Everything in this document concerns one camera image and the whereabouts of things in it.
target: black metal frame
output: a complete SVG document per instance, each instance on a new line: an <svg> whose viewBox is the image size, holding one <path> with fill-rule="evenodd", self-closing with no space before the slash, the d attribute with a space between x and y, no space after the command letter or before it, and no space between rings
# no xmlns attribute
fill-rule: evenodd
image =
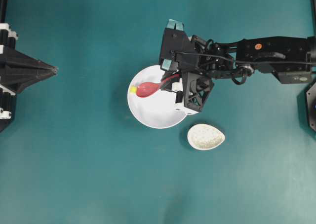
<svg viewBox="0 0 316 224"><path fill-rule="evenodd" d="M0 23L5 22L7 1L0 0ZM7 112L10 117L0 116L0 132L14 120L16 93L57 74L55 67L16 51L16 38L10 33L10 28L0 29L0 114Z"/></svg>

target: teal tape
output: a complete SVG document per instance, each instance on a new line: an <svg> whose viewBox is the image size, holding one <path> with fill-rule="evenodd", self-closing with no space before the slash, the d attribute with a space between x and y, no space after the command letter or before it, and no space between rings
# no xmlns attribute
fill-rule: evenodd
<svg viewBox="0 0 316 224"><path fill-rule="evenodd" d="M169 21L167 23L167 28L183 31L183 23L178 22L178 21L173 20L173 19L169 19Z"/></svg>
<svg viewBox="0 0 316 224"><path fill-rule="evenodd" d="M163 70L168 71L168 70L170 69L171 63L172 63L171 60L166 60L166 59L165 59L165 60L163 60L163 62L162 62L161 68L162 68Z"/></svg>

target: orange label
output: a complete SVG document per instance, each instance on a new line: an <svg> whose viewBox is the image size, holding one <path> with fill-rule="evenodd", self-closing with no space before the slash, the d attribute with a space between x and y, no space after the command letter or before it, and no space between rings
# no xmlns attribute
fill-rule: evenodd
<svg viewBox="0 0 316 224"><path fill-rule="evenodd" d="M255 49L256 49L256 50L260 50L261 48L262 48L262 44L256 44L256 45L255 45Z"/></svg>

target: yellow tip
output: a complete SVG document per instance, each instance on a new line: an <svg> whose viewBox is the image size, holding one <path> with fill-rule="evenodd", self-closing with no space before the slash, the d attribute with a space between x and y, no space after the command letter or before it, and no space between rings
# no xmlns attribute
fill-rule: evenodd
<svg viewBox="0 0 316 224"><path fill-rule="evenodd" d="M137 92L137 87L131 86L129 92L136 93Z"/></svg>

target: white bracket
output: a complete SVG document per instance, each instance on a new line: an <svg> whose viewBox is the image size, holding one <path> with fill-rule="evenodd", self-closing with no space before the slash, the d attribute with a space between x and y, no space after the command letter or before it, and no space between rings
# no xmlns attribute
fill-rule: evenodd
<svg viewBox="0 0 316 224"><path fill-rule="evenodd" d="M8 37L14 37L16 40L19 39L17 33L14 31L11 31L11 27L7 23L0 23L0 30L7 30L9 32Z"/></svg>
<svg viewBox="0 0 316 224"><path fill-rule="evenodd" d="M174 82L172 84L171 90L174 91L174 92L178 92L178 91L182 91L183 92L182 78L179 80L179 82ZM196 111L194 111L192 109L186 108L184 106L184 98L182 98L182 102L175 103L174 108L177 111L183 111L187 115L193 115L193 114L198 113L198 112L196 112Z"/></svg>

